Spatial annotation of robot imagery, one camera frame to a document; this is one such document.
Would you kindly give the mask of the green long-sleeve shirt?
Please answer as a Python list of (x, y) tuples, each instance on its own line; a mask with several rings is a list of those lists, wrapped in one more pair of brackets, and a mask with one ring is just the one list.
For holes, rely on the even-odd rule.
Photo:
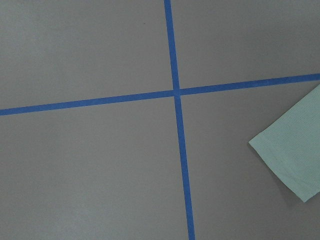
[(315, 87), (249, 142), (304, 203), (320, 191), (320, 88)]

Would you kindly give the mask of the blue tape line crosswise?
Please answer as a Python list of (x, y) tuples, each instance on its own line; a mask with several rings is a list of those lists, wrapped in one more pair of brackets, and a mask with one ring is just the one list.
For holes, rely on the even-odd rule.
[(164, 91), (156, 91), (156, 92), (146, 92), (146, 93), (137, 93), (137, 94), (129, 94), (129, 95), (110, 96), (110, 97), (103, 97), (103, 98), (93, 98), (93, 99), (85, 99), (85, 100), (6, 108), (6, 109), (0, 110), (0, 115), (1, 116), (18, 115), (18, 114), (26, 114), (26, 113), (33, 113), (33, 112), (45, 112), (45, 111), (89, 107), (89, 106), (106, 105), (106, 104), (114, 104), (114, 103), (124, 103), (124, 102), (140, 101), (140, 100), (169, 98), (169, 97), (175, 97), (178, 95), (185, 96), (185, 95), (196, 95), (196, 94), (203, 94), (203, 93), (223, 92), (223, 91), (238, 90), (238, 89), (284, 85), (284, 84), (300, 83), (300, 82), (311, 82), (311, 81), (318, 81), (319, 79), (320, 79), (320, 75), (318, 73), (314, 73), (314, 74), (306, 74), (306, 75), (298, 75), (298, 76), (287, 76), (287, 77), (270, 78), (270, 79), (262, 79), (262, 80), (252, 80), (252, 81), (225, 83), (225, 84), (215, 84), (215, 85), (208, 85), (208, 86), (188, 87), (188, 88), (182, 88), (180, 90), (164, 90)]

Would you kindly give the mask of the blue tape line lengthwise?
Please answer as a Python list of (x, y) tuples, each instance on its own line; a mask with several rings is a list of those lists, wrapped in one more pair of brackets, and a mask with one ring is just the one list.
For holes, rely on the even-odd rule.
[(172, 78), (172, 87), (173, 87), (173, 97), (174, 97), (174, 107), (175, 107), (175, 117), (176, 117), (177, 136), (178, 136), (178, 145), (179, 145), (187, 231), (188, 231), (188, 238), (190, 240), (194, 240), (196, 238), (196, 235), (195, 235), (190, 177), (189, 177), (189, 168), (188, 168), (188, 157), (187, 157), (187, 150), (186, 150), (186, 139), (185, 139), (185, 130), (184, 130), (184, 121), (183, 121), (183, 110), (182, 110), (181, 89), (180, 89), (180, 82), (179, 82), (178, 61), (177, 61), (177, 53), (176, 53), (174, 23), (173, 23), (172, 5), (170, 0), (164, 1), (164, 10), (165, 10), (165, 20), (166, 20), (166, 28), (167, 28), (167, 38), (168, 38), (168, 48), (169, 48), (169, 58), (170, 58), (170, 68), (171, 68), (171, 78)]

